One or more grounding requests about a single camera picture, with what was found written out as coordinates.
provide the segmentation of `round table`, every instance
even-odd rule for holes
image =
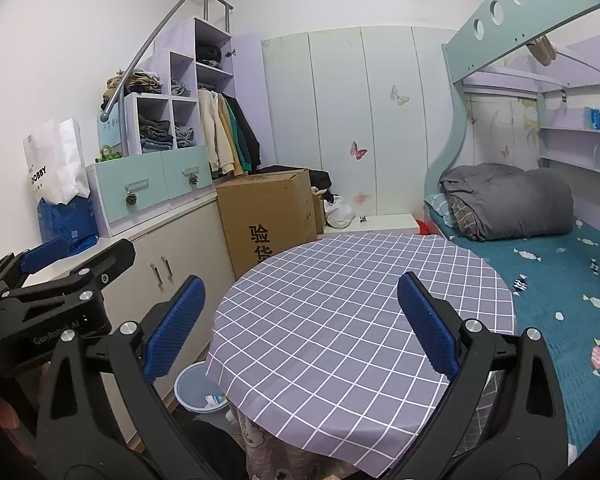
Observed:
[[[514,333],[509,289],[469,250],[436,235],[341,235],[273,256],[232,286],[214,322],[207,375],[278,439],[380,476],[448,384],[398,304],[407,270],[463,319]],[[495,392],[492,380],[469,439]]]

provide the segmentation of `beige jacket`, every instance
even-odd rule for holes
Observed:
[[[244,170],[242,169],[242,164],[240,163],[240,157],[238,156],[238,150],[235,147],[234,135],[231,131],[231,119],[229,118],[229,110],[226,109],[226,101],[224,97],[218,94],[218,112],[220,115],[220,120],[222,121],[222,126],[226,132],[226,136],[229,139],[229,144],[231,145],[231,151],[234,154],[234,175],[240,176],[244,174]]]
[[[205,144],[209,148],[211,171],[222,170],[224,174],[233,171],[234,154],[218,113],[218,100],[209,90],[198,90],[198,106]]]

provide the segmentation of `mint green drawer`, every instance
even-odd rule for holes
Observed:
[[[161,155],[169,198],[176,198],[211,184],[206,146],[180,148],[162,152]],[[198,177],[196,184],[190,183],[192,174]]]
[[[96,164],[100,196],[110,223],[169,199],[161,155],[147,153]],[[135,205],[127,205],[127,190],[137,197]]]

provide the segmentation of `trash can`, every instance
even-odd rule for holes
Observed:
[[[193,363],[181,371],[173,387],[178,402],[188,412],[197,413],[200,420],[232,433],[234,428],[226,419],[229,404],[226,398],[217,406],[206,408],[206,396],[224,395],[220,387],[205,375],[206,363]]]

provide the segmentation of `blue plastic bag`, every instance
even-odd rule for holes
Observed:
[[[81,253],[98,241],[98,226],[89,198],[75,196],[68,204],[38,202],[38,222],[42,242],[47,243],[59,236],[71,242],[69,256]]]

